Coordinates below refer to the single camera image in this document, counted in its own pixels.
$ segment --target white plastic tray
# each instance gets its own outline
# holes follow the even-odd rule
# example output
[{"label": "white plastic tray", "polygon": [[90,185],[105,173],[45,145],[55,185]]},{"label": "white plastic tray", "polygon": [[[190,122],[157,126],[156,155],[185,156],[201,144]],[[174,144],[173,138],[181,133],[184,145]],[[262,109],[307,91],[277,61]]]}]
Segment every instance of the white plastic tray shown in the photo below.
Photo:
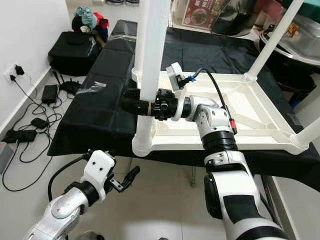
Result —
[{"label": "white plastic tray", "polygon": [[[193,72],[184,72],[184,76]],[[294,134],[277,108],[256,81],[246,82],[243,75],[212,74],[223,98],[235,119],[238,134],[236,143],[240,150],[286,150],[299,154],[301,149],[290,141]],[[160,72],[159,88],[172,90],[168,75]],[[186,85],[187,95],[210,97],[219,102],[217,91],[206,73]],[[152,127],[151,151],[202,150],[202,142],[194,122],[155,120]]]}]

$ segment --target wall socket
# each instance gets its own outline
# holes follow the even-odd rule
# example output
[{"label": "wall socket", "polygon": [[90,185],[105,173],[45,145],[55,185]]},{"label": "wall socket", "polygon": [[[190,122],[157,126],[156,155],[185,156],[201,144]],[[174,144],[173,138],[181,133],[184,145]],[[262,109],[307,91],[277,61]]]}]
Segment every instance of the wall socket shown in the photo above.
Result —
[{"label": "wall socket", "polygon": [[9,66],[2,75],[11,84],[12,81],[10,79],[10,75],[17,77],[16,65],[12,64],[11,66]]}]

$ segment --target red fabric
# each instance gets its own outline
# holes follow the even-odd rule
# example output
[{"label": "red fabric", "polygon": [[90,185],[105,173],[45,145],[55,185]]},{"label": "red fabric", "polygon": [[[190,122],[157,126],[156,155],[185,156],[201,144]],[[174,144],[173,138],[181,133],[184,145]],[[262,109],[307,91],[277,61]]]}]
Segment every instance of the red fabric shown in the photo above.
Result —
[{"label": "red fabric", "polygon": [[[99,25],[100,24],[100,20],[101,19],[105,19],[104,16],[102,16],[100,13],[98,13],[97,11],[93,13],[96,18],[97,18],[97,22],[96,22],[96,25]],[[103,23],[103,25],[101,26],[103,29],[106,29],[107,27],[109,27],[109,21],[107,20],[106,22]]]}]

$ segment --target white wall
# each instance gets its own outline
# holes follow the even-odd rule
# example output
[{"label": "white wall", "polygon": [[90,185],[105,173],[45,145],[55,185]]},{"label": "white wall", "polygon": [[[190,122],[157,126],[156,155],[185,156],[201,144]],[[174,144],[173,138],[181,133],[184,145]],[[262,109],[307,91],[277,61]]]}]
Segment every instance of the white wall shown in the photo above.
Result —
[{"label": "white wall", "polygon": [[[49,69],[49,50],[70,29],[69,21],[65,0],[0,0],[0,133],[27,99],[3,72],[18,64],[36,85]],[[27,77],[17,81],[32,92]]]},{"label": "white wall", "polygon": [[[320,118],[320,75],[313,74],[312,78],[317,87],[295,109],[296,116],[303,127]],[[315,139],[313,144],[320,153],[320,137]]]}]

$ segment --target tiled floor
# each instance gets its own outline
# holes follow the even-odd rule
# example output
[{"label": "tiled floor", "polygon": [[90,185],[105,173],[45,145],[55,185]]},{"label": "tiled floor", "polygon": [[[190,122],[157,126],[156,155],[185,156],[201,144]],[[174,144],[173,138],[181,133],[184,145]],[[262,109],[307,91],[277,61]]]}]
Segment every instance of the tiled floor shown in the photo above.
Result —
[{"label": "tiled floor", "polygon": [[[70,13],[79,5],[92,7],[90,0],[67,0],[67,3]],[[138,7],[104,5],[92,8],[110,20],[110,30],[119,19],[138,20]],[[50,77],[47,84],[56,84],[56,80]],[[61,92],[60,97],[65,102],[56,111],[64,114],[71,100],[67,99],[65,92]],[[33,118],[29,112],[17,127],[28,124]],[[57,125],[56,123],[51,128],[52,135]],[[38,135],[25,152],[25,160],[36,156],[46,144],[47,138]],[[25,144],[21,144],[17,156],[24,146]],[[24,191],[8,192],[0,184],[1,240],[22,239],[44,213],[48,204],[47,185],[50,177],[77,156],[74,154],[54,157],[40,180]],[[49,157],[43,155],[36,161],[25,164],[15,157],[5,176],[5,182],[11,188],[31,183],[48,160]],[[125,157],[117,157],[115,173],[120,180],[124,177],[128,161]],[[134,159],[132,166],[136,165],[140,166],[141,172],[133,186],[121,194],[112,191],[103,203],[94,205],[81,218],[80,224],[70,233],[69,239],[72,240],[88,230],[101,233],[106,240],[158,240],[160,237],[169,240],[226,239],[222,222],[211,218],[206,210],[203,168],[197,168],[196,187],[192,188],[192,168],[189,166]],[[85,162],[80,162],[63,172],[54,182],[53,196],[61,194],[71,182],[79,181],[84,166]],[[261,213],[269,217],[264,207],[261,208]]]}]

